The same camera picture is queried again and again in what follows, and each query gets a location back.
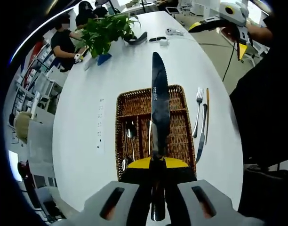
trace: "silver fork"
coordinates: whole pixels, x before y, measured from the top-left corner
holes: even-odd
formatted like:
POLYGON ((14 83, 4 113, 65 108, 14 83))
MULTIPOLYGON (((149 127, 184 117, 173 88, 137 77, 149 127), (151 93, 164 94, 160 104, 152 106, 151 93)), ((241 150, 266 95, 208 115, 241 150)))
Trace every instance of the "silver fork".
POLYGON ((199 89, 197 90, 197 94, 196 94, 196 102, 198 103, 199 108, 197 110, 195 126, 194 126, 194 130, 193 130, 193 133, 192 133, 192 136, 194 138, 197 137, 197 130, 198 130, 197 127, 198 127, 198 122, 199 122, 200 104, 202 103, 203 94, 204 94, 204 90, 201 87, 199 87, 199 89))

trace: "wicker cutlery tray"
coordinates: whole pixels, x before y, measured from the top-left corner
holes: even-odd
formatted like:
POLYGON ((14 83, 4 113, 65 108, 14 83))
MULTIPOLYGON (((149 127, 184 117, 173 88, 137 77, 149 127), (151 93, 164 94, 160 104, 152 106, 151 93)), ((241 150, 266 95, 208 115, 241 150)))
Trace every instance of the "wicker cutlery tray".
MULTIPOLYGON (((195 152, 191 125, 184 90, 181 86, 169 86, 170 134, 167 137, 167 157, 186 162, 196 174, 195 152)), ((122 93, 117 99, 116 111, 116 166, 118 180, 123 174, 125 157, 125 122, 136 124, 134 140, 135 160, 149 157, 147 121, 151 119, 151 89, 122 93)), ((132 158, 132 139, 127 138, 127 151, 132 158)))

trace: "potted plant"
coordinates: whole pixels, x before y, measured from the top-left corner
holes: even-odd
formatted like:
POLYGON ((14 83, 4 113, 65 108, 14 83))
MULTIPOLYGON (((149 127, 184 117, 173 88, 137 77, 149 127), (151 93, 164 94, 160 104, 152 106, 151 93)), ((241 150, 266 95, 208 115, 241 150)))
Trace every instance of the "potted plant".
POLYGON ((89 19, 81 32, 82 40, 77 47, 88 47, 93 58, 108 54, 112 42, 118 39, 130 40, 135 37, 131 25, 139 21, 137 16, 132 17, 118 14, 101 19, 89 19))

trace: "yellow and white device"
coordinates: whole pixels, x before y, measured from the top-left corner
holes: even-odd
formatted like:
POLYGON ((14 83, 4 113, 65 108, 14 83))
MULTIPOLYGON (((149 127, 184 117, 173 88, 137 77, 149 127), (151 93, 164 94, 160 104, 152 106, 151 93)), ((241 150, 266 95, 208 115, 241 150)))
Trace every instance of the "yellow and white device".
POLYGON ((195 22, 190 28, 189 33, 196 33, 205 30, 213 30, 217 27, 230 27, 233 29, 237 40, 237 57, 241 60, 246 49, 247 42, 252 41, 249 37, 246 22, 248 8, 243 3, 222 2, 219 6, 219 15, 209 17, 203 21, 195 22))

